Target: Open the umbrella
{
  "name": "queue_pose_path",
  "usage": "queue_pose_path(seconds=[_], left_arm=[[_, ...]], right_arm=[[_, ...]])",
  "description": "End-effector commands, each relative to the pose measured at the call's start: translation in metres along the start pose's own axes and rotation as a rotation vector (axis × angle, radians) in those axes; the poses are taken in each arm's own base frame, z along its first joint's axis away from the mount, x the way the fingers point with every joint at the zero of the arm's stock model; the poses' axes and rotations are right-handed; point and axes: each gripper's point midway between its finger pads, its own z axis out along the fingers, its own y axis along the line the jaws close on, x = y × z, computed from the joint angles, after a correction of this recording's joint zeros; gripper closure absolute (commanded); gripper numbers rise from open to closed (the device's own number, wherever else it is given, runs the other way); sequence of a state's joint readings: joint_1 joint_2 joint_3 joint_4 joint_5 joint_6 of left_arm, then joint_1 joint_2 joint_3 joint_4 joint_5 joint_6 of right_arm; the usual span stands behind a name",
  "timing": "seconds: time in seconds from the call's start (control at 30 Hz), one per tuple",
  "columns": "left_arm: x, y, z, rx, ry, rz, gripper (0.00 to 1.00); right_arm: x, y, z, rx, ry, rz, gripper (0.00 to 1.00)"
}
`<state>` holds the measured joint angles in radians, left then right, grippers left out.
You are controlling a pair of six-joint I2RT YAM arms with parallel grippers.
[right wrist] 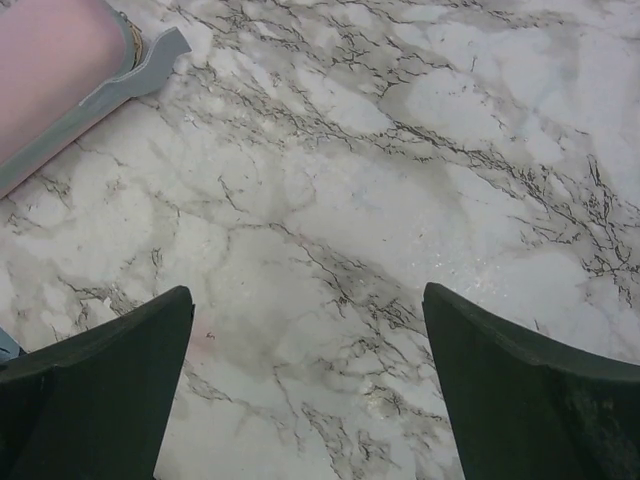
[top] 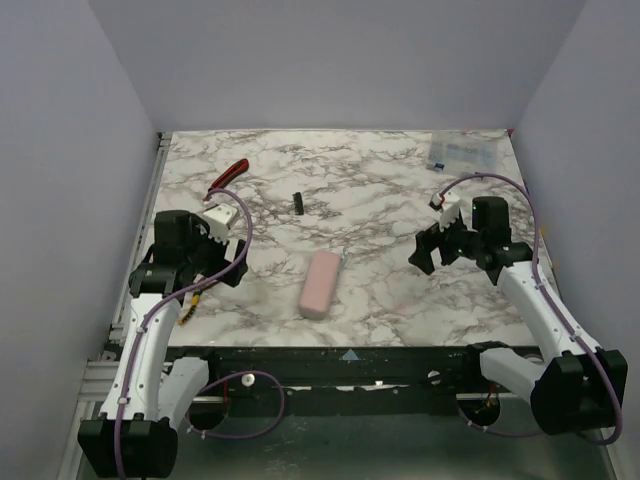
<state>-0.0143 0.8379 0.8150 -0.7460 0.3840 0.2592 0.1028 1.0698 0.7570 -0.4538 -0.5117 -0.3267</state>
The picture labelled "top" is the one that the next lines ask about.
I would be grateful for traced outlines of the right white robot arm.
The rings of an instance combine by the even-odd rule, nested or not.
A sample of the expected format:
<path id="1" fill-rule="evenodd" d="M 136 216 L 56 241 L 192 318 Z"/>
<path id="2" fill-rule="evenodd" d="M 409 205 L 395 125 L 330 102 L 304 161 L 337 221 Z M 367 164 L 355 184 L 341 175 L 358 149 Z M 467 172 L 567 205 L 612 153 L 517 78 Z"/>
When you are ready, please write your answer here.
<path id="1" fill-rule="evenodd" d="M 471 376 L 525 400 L 548 435 L 620 429 L 627 362 L 584 331 L 550 288 L 533 249 L 513 241 L 507 201 L 474 198 L 469 225 L 455 195 L 436 194 L 430 205 L 439 219 L 416 234 L 410 264 L 430 275 L 434 251 L 443 265 L 473 261 L 515 307 L 542 356 L 535 363 L 501 342 L 474 344 L 468 349 Z"/>

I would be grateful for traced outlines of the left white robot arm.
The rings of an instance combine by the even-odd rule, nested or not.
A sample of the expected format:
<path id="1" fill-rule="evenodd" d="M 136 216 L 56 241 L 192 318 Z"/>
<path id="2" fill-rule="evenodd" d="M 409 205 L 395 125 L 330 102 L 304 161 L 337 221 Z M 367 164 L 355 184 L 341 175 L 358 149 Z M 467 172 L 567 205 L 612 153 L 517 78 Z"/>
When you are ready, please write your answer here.
<path id="1" fill-rule="evenodd" d="M 227 204 L 156 214 L 150 253 L 129 277 L 129 327 L 115 378 L 97 418 L 78 431 L 99 478 L 164 479 L 173 470 L 179 425 L 209 364 L 185 357 L 165 374 L 169 339 L 197 277 L 235 287 L 246 273 L 246 243 L 229 236 L 238 217 Z"/>

